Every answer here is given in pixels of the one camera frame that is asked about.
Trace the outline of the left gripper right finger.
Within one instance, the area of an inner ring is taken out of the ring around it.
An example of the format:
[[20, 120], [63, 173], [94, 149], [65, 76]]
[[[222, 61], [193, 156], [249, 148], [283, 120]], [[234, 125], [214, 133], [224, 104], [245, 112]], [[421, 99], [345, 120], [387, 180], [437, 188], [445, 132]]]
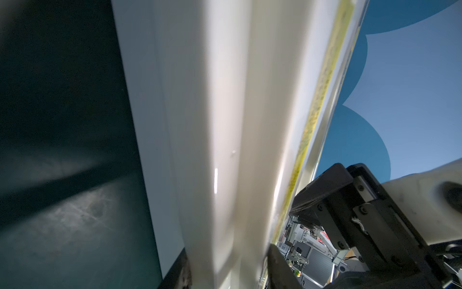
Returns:
[[275, 244], [270, 244], [268, 248], [267, 268], [269, 289], [302, 289], [294, 272]]

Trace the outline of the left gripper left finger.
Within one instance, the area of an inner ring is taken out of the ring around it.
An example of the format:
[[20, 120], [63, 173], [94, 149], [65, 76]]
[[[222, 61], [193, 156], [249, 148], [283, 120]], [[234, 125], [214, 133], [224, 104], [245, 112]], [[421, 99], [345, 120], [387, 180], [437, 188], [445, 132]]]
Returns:
[[183, 249], [173, 266], [163, 278], [158, 289], [190, 289], [191, 288], [191, 266], [186, 250]]

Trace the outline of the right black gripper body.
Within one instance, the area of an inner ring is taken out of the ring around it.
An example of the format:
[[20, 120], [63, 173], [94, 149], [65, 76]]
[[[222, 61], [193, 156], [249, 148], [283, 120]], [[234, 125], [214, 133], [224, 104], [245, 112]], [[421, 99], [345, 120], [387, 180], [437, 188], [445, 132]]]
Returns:
[[335, 249], [357, 249], [367, 266], [340, 273], [329, 289], [446, 289], [453, 282], [364, 164], [334, 164], [299, 192], [289, 213], [321, 225]]

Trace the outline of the white wrap dispenser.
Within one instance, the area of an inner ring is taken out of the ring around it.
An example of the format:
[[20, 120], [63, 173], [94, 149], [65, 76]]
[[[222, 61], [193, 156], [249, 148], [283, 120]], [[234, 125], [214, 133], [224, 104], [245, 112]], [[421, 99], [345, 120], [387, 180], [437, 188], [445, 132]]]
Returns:
[[113, 1], [162, 279], [258, 289], [368, 1]]

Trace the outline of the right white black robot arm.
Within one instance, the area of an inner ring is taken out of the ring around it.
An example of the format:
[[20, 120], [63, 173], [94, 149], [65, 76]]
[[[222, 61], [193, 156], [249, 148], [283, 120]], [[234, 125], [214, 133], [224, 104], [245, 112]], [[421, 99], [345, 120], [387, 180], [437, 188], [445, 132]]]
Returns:
[[362, 163], [327, 169], [295, 197], [290, 214], [321, 226], [338, 250], [356, 249], [364, 272], [333, 289], [459, 289], [462, 163], [379, 183]]

